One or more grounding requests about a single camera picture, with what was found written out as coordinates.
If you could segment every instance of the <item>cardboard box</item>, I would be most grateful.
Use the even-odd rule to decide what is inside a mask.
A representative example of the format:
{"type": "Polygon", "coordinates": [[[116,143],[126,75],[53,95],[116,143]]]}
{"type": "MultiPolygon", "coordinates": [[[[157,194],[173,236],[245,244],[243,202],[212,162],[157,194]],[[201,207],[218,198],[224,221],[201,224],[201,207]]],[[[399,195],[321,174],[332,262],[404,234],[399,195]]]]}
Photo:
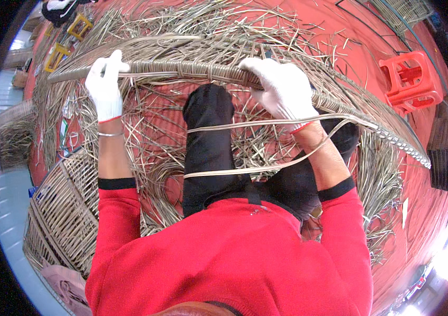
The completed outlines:
{"type": "Polygon", "coordinates": [[[21,70],[15,70],[13,74],[12,85],[18,88],[24,88],[26,86],[27,81],[27,72],[21,70]]]}

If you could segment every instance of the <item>black pants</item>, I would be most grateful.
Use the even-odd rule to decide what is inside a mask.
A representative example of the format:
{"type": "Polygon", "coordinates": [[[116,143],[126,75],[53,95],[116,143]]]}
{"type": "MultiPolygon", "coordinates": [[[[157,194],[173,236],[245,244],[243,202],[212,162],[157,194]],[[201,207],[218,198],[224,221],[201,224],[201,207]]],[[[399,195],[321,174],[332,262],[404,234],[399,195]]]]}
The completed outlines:
{"type": "Polygon", "coordinates": [[[48,10],[47,3],[42,5],[43,16],[52,22],[55,28],[60,28],[64,23],[68,21],[73,21],[76,17],[76,8],[79,4],[86,4],[92,2],[91,0],[77,0],[75,2],[70,2],[64,9],[54,9],[48,10]]]}
{"type": "MultiPolygon", "coordinates": [[[[217,85],[202,85],[193,91],[183,108],[188,129],[215,126],[232,122],[234,107],[231,95],[217,85]]],[[[341,120],[322,120],[326,132],[341,120]]],[[[357,142],[359,130],[345,124],[331,140],[348,162],[357,142]]],[[[302,151],[297,158],[304,156],[302,151]]],[[[201,171],[234,169],[229,130],[201,131],[187,135],[185,174],[201,171]]],[[[216,175],[187,178],[183,182],[183,215],[190,216],[209,204],[231,197],[248,198],[251,204],[267,201],[291,212],[300,221],[308,218],[318,204],[313,169],[308,159],[281,169],[266,182],[251,182],[248,174],[216,175]]]]}

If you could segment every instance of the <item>paper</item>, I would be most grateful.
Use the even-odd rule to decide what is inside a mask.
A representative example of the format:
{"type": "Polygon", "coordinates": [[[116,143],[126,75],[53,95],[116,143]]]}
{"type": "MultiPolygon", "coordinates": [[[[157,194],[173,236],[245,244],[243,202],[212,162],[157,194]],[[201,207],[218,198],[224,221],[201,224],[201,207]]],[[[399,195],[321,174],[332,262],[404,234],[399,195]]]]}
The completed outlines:
{"type": "Polygon", "coordinates": [[[406,222],[406,212],[409,208],[409,199],[406,198],[405,201],[403,202],[403,221],[401,223],[401,228],[405,229],[405,222],[406,222]]]}
{"type": "Polygon", "coordinates": [[[59,145],[64,147],[66,141],[66,133],[68,132],[68,122],[63,118],[61,122],[61,130],[59,131],[59,145]]]}

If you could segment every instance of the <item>red sweater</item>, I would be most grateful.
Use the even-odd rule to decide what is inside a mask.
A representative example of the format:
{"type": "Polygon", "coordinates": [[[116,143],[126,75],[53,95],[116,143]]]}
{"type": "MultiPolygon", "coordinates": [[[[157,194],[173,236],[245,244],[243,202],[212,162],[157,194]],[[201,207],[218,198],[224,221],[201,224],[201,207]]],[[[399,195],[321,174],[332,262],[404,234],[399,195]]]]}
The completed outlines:
{"type": "Polygon", "coordinates": [[[136,189],[100,190],[86,296],[94,316],[218,301],[247,315],[368,315],[370,255],[356,189],[322,203],[321,243],[271,203],[227,199],[139,238],[136,189]]]}

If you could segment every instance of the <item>woven rattan bundle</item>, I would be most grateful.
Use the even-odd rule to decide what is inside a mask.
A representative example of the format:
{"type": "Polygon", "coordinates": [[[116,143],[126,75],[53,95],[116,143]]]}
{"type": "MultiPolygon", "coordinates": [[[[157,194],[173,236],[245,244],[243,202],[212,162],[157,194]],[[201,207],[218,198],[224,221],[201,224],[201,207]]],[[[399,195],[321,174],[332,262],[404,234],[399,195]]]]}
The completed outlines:
{"type": "Polygon", "coordinates": [[[26,165],[34,141],[38,109],[29,98],[0,113],[0,166],[26,165]]]}

